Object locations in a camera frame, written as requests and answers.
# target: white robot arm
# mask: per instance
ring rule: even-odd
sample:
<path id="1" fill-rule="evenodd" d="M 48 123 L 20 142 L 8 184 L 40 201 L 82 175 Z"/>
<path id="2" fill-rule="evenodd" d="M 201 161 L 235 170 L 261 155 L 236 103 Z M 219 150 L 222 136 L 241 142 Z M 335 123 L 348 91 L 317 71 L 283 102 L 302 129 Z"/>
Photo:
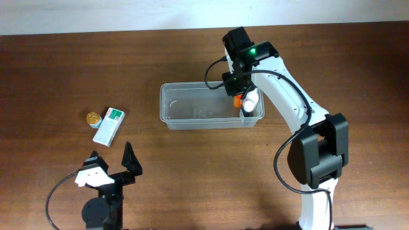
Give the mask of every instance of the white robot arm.
<path id="1" fill-rule="evenodd" d="M 292 188 L 282 180 L 276 160 L 274 166 L 283 185 L 302 194 L 299 228 L 333 229 L 332 197 L 341 169 L 348 163 L 348 123 L 342 114 L 331 116 L 308 96 L 269 42 L 254 44 L 242 27 L 229 31 L 223 42 L 226 57 L 221 61 L 228 61 L 230 68 L 222 76 L 227 94 L 235 96 L 251 86 L 259 88 L 293 133 L 288 163 L 301 189 Z M 252 111 L 242 107 L 242 112 L 250 116 Z M 324 136 L 324 140 L 318 141 L 318 135 Z"/>

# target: wooden table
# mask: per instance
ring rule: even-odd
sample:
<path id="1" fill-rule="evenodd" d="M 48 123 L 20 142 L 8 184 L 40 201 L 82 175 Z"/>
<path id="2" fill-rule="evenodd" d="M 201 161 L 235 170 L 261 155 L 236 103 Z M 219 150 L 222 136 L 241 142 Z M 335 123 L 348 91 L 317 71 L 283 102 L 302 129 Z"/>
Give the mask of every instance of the wooden table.
<path id="1" fill-rule="evenodd" d="M 223 56 L 229 29 L 0 37 L 1 229 L 51 229 L 49 190 L 93 150 L 123 171 L 130 141 L 144 173 L 124 188 L 129 229 L 273 229 L 293 224 L 300 196 L 272 170 L 290 135 L 266 100 L 254 128 L 170 131 L 159 119 L 160 86 L 202 81 Z M 271 41 L 301 86 L 350 124 L 350 163 L 334 196 L 334 223 L 409 228 L 409 23 L 249 27 Z M 216 66 L 220 80 L 227 65 Z M 127 114 L 110 148 L 95 144 L 90 111 Z M 243 136 L 251 137 L 243 141 Z M 279 161 L 285 180 L 297 181 Z M 73 180 L 57 189 L 50 215 L 84 229 L 82 206 L 96 196 Z"/>

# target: orange object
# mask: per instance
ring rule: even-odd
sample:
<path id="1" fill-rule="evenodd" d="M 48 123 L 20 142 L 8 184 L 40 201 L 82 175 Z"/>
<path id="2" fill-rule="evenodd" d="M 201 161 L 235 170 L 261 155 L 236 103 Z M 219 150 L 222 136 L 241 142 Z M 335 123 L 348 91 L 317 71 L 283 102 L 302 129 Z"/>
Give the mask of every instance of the orange object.
<path id="1" fill-rule="evenodd" d="M 235 107 L 240 108 L 242 106 L 242 95 L 235 96 Z"/>

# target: white wall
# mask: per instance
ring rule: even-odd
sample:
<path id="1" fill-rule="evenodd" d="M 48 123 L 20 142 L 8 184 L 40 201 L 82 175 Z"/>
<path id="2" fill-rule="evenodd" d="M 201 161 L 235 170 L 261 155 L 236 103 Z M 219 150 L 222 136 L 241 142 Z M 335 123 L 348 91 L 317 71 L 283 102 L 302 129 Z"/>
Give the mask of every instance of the white wall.
<path id="1" fill-rule="evenodd" d="M 0 35 L 388 20 L 408 0 L 0 0 Z"/>

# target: transparent plastic bin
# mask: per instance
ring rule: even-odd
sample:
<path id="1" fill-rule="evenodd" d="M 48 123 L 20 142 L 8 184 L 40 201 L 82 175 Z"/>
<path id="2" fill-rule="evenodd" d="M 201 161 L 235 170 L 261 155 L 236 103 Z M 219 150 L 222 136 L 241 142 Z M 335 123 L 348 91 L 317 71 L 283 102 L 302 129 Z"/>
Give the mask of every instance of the transparent plastic bin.
<path id="1" fill-rule="evenodd" d="M 216 86 L 221 82 L 209 82 Z M 263 92 L 253 116 L 240 118 L 240 108 L 224 87 L 210 90 L 204 82 L 167 83 L 160 88 L 160 119 L 171 130 L 249 128 L 264 117 Z"/>

